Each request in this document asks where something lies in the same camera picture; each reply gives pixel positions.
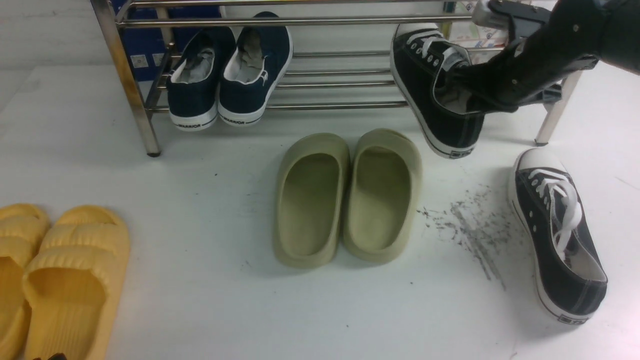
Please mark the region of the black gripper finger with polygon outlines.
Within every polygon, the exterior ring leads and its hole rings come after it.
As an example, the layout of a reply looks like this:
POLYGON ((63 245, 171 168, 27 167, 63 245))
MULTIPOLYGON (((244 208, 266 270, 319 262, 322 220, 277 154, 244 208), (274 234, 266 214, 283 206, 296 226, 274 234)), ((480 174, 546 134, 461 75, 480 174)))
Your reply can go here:
POLYGON ((455 64, 445 71, 442 107, 453 113, 515 112, 518 105, 499 100, 492 91, 496 80, 489 64, 455 64))

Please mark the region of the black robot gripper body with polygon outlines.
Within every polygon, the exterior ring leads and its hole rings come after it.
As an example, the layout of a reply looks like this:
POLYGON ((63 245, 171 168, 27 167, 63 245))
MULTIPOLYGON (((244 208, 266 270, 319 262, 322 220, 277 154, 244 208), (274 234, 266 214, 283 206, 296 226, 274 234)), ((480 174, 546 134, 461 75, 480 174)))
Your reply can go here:
POLYGON ((474 109, 518 109, 562 98, 558 82, 593 69, 602 59, 608 22, 603 0, 559 0, 552 10, 504 0, 479 4, 473 20, 507 28, 509 43, 488 62, 471 68, 474 109))

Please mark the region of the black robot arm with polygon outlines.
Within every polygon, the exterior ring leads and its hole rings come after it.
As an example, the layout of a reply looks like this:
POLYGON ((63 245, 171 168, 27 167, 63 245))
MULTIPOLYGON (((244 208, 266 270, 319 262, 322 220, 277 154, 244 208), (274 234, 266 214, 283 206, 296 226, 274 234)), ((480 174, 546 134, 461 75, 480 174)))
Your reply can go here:
POLYGON ((637 0, 558 0, 552 10, 489 0, 475 16, 482 27, 506 27, 509 41, 481 64, 457 61, 434 85, 434 101, 458 116, 512 113, 555 104, 561 81, 604 62, 639 73, 637 0))

